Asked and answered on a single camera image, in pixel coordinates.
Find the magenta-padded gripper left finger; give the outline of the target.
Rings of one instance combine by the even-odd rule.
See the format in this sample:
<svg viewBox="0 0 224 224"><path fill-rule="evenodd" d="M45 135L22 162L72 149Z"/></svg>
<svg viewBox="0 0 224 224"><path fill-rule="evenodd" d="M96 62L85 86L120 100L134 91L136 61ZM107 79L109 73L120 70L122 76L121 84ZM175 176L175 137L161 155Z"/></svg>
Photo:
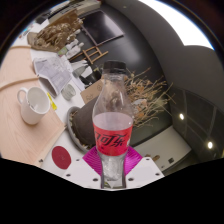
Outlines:
<svg viewBox="0 0 224 224"><path fill-rule="evenodd" d="M96 148L74 160L63 175L65 180L84 188L100 189L102 163Z"/></svg>

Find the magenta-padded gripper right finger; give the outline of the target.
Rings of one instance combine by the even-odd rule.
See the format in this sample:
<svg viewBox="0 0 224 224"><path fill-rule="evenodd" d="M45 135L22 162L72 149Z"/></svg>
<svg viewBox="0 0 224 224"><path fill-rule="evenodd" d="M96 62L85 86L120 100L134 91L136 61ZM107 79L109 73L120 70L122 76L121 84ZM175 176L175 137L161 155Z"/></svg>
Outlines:
<svg viewBox="0 0 224 224"><path fill-rule="evenodd" d="M127 189L140 188L164 177L150 157L142 157L132 147L124 159L124 175Z"/></svg>

